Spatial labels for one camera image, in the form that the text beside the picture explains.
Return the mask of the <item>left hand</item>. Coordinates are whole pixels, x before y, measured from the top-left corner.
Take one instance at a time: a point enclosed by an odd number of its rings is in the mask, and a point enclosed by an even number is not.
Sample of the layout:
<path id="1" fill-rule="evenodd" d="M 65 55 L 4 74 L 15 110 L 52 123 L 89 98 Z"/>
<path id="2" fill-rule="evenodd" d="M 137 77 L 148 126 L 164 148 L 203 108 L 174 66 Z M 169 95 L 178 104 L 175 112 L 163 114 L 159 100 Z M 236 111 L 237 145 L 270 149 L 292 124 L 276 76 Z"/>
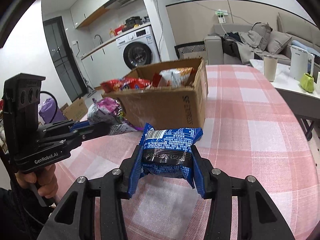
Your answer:
<path id="1" fill-rule="evenodd" d="M 52 198 L 59 189 L 55 170 L 56 165 L 53 164 L 38 170 L 36 173 L 23 174 L 21 171 L 18 171 L 15 176 L 22 188 L 27 189 L 31 184 L 38 183 L 40 185 L 40 188 L 37 190 L 38 194 L 41 197 Z"/>

